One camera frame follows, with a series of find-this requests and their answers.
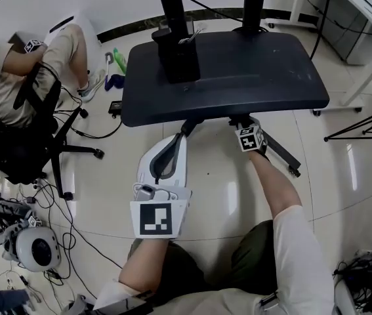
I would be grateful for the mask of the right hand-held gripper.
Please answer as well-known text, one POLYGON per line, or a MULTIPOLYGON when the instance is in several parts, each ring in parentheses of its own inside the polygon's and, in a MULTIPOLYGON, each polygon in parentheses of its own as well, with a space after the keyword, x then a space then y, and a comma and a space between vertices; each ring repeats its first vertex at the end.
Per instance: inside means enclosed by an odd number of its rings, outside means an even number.
POLYGON ((243 152, 265 153, 268 143, 264 137, 260 122, 251 116, 250 118, 253 120, 252 126, 246 129, 236 129, 235 131, 241 150, 243 152))

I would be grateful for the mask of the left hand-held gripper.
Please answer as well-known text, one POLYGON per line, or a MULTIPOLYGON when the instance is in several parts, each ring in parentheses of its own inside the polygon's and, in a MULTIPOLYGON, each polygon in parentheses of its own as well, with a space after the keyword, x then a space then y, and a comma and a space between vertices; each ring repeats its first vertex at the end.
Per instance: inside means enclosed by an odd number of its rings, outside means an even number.
POLYGON ((190 206, 186 186, 187 140, 177 133, 156 143, 140 159, 131 219, 138 239, 175 239, 190 206))

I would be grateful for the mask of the black TV stand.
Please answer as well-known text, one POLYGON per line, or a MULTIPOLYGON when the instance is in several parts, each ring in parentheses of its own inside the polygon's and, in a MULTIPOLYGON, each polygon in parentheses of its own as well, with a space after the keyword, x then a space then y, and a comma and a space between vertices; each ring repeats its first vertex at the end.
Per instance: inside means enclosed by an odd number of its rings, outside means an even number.
POLYGON ((244 0, 233 31, 188 33, 182 0, 161 0, 169 28, 128 58, 122 122, 183 121, 187 136, 207 119, 324 108, 329 95, 300 41, 260 25, 264 0, 244 0))

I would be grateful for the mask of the person's right forearm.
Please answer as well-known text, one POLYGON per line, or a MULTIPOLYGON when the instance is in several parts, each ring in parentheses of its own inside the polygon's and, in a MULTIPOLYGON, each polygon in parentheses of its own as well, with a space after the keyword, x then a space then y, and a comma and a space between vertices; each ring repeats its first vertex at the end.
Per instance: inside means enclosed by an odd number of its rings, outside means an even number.
POLYGON ((273 218, 292 207, 302 207, 295 187, 281 171, 256 151, 248 152, 248 156, 259 177, 273 218))

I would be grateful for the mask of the person's left forearm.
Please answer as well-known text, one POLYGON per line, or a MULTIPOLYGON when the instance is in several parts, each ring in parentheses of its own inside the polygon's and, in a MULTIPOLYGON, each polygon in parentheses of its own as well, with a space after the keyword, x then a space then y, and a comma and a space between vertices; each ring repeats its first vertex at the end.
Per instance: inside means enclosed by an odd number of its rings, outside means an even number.
POLYGON ((119 274, 119 282, 138 292, 156 292, 162 277, 168 239, 138 239, 119 274))

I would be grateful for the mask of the black power adapter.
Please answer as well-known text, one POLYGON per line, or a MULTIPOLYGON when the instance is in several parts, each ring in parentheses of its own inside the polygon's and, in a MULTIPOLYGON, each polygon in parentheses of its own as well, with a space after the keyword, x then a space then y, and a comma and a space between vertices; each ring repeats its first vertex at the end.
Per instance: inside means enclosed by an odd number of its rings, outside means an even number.
POLYGON ((113 117, 120 116, 122 110, 122 101, 115 100, 112 101, 108 110, 108 113, 111 114, 113 117))

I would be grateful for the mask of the blue rag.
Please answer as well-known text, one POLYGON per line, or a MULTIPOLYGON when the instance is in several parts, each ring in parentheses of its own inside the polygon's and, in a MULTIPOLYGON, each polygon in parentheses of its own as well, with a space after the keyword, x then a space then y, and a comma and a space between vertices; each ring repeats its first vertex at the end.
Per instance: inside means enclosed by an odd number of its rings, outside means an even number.
POLYGON ((125 76, 119 74, 106 75, 104 82, 104 89, 109 91, 111 88, 122 89, 124 88, 125 76))

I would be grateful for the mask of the person's white shirt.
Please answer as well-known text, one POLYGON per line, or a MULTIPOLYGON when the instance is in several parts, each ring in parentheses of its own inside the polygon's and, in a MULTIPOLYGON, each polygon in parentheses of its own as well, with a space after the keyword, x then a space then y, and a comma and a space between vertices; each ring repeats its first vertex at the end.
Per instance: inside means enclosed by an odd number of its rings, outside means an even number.
MULTIPOLYGON (((302 208, 292 207, 271 220, 277 282, 274 292, 261 295, 228 288, 177 297, 152 292, 150 315, 331 315, 331 272, 302 208)), ((112 280, 102 289, 95 309, 140 293, 118 279, 112 280)))

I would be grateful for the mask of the clear plastic holder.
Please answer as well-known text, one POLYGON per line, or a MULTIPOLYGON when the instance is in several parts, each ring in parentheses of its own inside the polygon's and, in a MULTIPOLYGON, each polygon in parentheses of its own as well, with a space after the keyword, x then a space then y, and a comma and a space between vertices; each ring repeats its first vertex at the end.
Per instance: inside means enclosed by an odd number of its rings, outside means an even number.
MULTIPOLYGON (((195 32, 193 18, 191 16, 185 16, 185 21, 186 21, 186 25, 188 28, 188 33, 192 35, 195 32)), ((162 30, 165 28, 169 28, 167 19, 162 20, 158 26, 159 30, 162 30)))

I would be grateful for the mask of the grey drawer cabinet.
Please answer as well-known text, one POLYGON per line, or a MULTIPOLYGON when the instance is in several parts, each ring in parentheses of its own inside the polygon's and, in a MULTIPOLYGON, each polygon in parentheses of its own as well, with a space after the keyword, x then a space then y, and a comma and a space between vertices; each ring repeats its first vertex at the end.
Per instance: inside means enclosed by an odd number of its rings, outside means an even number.
POLYGON ((372 23, 348 0, 330 0, 327 18, 319 16, 317 26, 324 24, 322 37, 342 61, 364 66, 372 60, 372 23))

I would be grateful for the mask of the black chest pack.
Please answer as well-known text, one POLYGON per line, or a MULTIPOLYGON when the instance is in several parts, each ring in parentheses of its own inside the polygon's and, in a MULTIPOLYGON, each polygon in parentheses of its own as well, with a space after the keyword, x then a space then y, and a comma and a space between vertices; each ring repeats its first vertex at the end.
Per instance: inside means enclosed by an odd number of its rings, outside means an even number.
POLYGON ((152 292, 147 291, 94 310, 94 306, 87 303, 83 295, 78 295, 60 315, 149 315, 153 312, 153 307, 148 300, 153 296, 152 292))

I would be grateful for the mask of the black office chair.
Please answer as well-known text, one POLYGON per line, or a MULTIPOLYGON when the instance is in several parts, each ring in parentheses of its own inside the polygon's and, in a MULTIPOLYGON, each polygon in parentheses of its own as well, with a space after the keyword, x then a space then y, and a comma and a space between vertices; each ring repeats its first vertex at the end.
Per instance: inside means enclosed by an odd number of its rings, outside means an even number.
POLYGON ((32 184, 35 180, 46 177, 43 168, 50 162, 59 197, 71 201, 73 194, 62 189, 60 154, 84 153, 102 159, 104 152, 96 148, 73 146, 67 143, 66 136, 75 119, 78 116, 86 118, 88 112, 79 105, 59 127, 54 112, 62 84, 54 76, 48 95, 43 100, 40 99, 34 90, 34 85, 37 83, 37 74, 43 70, 52 73, 52 70, 43 64, 34 65, 12 105, 14 110, 20 109, 26 103, 32 106, 35 110, 32 122, 23 128, 11 127, 0 122, 0 173, 13 184, 32 184))

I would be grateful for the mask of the white round headset device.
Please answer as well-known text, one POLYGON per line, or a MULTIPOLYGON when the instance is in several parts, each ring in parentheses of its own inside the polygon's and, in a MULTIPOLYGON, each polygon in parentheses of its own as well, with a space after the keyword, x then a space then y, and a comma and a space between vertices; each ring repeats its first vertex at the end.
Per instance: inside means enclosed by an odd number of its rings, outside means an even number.
POLYGON ((56 234, 46 226, 11 230, 3 243, 3 249, 3 259, 20 263, 30 272, 56 268, 62 257, 56 234))

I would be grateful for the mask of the idle white hand-held gripper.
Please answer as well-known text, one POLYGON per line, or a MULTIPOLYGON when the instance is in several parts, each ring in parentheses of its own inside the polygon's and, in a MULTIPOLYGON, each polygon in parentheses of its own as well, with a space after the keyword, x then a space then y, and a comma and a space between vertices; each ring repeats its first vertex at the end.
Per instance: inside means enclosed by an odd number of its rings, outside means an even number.
POLYGON ((0 198, 0 245, 27 228, 42 225, 41 219, 28 204, 0 198))

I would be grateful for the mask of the grey handled brush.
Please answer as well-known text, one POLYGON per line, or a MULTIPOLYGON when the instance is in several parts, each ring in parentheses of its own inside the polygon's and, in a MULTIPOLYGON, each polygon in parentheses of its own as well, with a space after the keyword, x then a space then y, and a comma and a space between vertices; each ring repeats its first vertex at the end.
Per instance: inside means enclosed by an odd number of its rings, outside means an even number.
POLYGON ((106 75, 105 75, 105 79, 104 79, 104 89, 106 91, 108 91, 110 89, 109 84, 108 84, 109 67, 110 67, 110 64, 114 61, 114 59, 113 59, 112 53, 110 53, 110 52, 107 52, 105 54, 105 57, 106 57, 106 75))

